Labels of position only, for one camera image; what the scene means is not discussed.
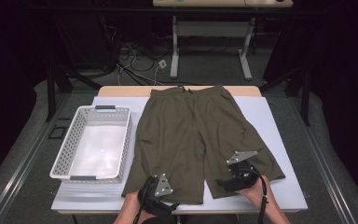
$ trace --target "electrical outlet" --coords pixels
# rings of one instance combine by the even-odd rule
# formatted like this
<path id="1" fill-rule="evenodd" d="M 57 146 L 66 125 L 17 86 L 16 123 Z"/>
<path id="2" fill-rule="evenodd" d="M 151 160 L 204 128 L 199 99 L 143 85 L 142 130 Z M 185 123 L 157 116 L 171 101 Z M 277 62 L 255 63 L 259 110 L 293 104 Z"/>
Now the electrical outlet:
<path id="1" fill-rule="evenodd" d="M 166 66 L 167 66 L 167 63 L 165 62 L 165 60 L 161 60 L 161 61 L 159 61 L 159 67 L 160 68 L 165 68 Z"/>

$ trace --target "white plastic basket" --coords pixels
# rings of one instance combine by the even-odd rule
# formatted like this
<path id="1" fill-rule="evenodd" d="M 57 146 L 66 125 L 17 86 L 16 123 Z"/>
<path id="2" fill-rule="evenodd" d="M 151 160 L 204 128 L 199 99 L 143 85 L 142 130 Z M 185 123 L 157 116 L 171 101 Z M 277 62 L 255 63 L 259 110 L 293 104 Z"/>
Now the white plastic basket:
<path id="1" fill-rule="evenodd" d="M 120 183 L 130 133 L 129 107 L 79 107 L 50 177 L 70 183 Z"/>

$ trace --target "hand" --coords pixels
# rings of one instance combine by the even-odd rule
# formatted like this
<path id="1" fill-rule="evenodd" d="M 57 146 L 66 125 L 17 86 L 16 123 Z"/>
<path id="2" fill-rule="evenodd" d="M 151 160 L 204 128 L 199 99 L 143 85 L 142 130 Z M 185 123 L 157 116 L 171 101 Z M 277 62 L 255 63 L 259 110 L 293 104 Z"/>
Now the hand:
<path id="1" fill-rule="evenodd" d="M 267 205 L 266 205 L 266 215 L 272 223 L 290 223 L 289 219 L 287 219 L 284 212 L 279 207 L 277 201 L 275 200 L 274 194 L 272 193 L 271 185 L 269 183 L 269 179 L 266 176 L 262 176 L 264 181 L 266 182 L 267 187 Z M 251 201 L 251 203 L 260 209 L 261 201 L 264 197 L 263 195 L 263 186 L 260 178 L 257 179 L 255 184 L 248 189 L 240 189 L 236 191 L 237 193 L 245 196 Z"/>
<path id="2" fill-rule="evenodd" d="M 138 215 L 140 207 L 141 205 L 138 201 L 138 191 L 127 194 L 123 206 L 121 207 L 121 211 L 118 214 L 114 224 L 132 224 L 136 215 Z M 143 223 L 145 220 L 151 217 L 154 217 L 154 215 L 151 215 L 145 210 L 142 210 L 138 223 Z"/>

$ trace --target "shorts waistband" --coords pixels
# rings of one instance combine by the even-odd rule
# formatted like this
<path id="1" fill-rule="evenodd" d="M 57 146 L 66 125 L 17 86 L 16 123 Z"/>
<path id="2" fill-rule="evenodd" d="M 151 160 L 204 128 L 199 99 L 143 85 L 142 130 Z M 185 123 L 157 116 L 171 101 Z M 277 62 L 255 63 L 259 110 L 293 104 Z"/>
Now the shorts waistband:
<path id="1" fill-rule="evenodd" d="M 163 91 L 152 90 L 150 92 L 150 96 L 158 97 L 158 96 L 167 96 L 167 95 L 175 95 L 175 94 L 183 94 L 183 93 L 185 93 L 185 94 L 188 94 L 188 93 L 192 93 L 192 94 L 216 93 L 216 94 L 219 94 L 223 90 L 225 90 L 225 88 L 220 85 L 209 87 L 209 88 L 202 89 L 202 90 L 191 90 L 191 87 L 189 87 L 189 86 L 187 86 L 187 87 L 178 86 L 178 87 L 172 87 L 172 88 L 169 88 L 169 89 L 163 90 Z"/>

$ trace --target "basket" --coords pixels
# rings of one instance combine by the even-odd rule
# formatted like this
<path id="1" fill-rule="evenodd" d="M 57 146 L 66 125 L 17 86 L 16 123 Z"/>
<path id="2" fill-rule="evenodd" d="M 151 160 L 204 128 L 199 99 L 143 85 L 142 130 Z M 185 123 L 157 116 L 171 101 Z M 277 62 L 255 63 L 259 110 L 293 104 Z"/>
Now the basket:
<path id="1" fill-rule="evenodd" d="M 120 183 L 130 133 L 129 107 L 79 107 L 50 177 L 70 183 Z"/>

